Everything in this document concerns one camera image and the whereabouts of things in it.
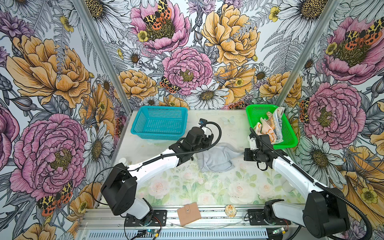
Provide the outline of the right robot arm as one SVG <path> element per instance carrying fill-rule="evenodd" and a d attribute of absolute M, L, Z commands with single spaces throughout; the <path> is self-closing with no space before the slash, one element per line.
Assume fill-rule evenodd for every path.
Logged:
<path fill-rule="evenodd" d="M 341 200 L 342 193 L 332 190 L 309 176 L 283 150 L 275 150 L 267 135 L 248 136 L 250 147 L 245 149 L 244 160 L 265 164 L 273 169 L 297 190 L 305 205 L 290 204 L 282 199 L 267 201 L 263 219 L 272 225 L 286 220 L 305 227 L 315 238 L 330 237 L 350 228 L 347 204 Z"/>

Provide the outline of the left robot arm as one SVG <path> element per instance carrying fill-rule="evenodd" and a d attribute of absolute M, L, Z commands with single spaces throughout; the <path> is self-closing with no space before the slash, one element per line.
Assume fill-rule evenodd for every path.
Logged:
<path fill-rule="evenodd" d="M 101 187 L 112 213 L 132 216 L 142 226 L 150 224 L 154 210 L 147 200 L 136 196 L 137 188 L 154 176 L 191 160 L 194 154 L 208 150 L 214 139 L 214 134 L 208 132 L 207 127 L 193 127 L 186 137 L 150 160 L 130 166 L 115 165 Z"/>

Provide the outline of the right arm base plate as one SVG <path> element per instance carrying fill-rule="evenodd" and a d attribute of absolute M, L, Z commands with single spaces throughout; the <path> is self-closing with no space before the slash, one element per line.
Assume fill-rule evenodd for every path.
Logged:
<path fill-rule="evenodd" d="M 246 217 L 251 226 L 289 226 L 291 224 L 290 221 L 279 219 L 270 213 L 266 213 L 263 209 L 248 209 Z"/>

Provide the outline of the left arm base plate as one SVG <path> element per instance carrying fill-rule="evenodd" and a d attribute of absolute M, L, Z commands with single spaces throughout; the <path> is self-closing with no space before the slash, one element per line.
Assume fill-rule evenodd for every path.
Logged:
<path fill-rule="evenodd" d="M 127 214 L 124 222 L 125 227 L 164 227 L 167 222 L 167 210 L 150 211 L 143 219 Z"/>

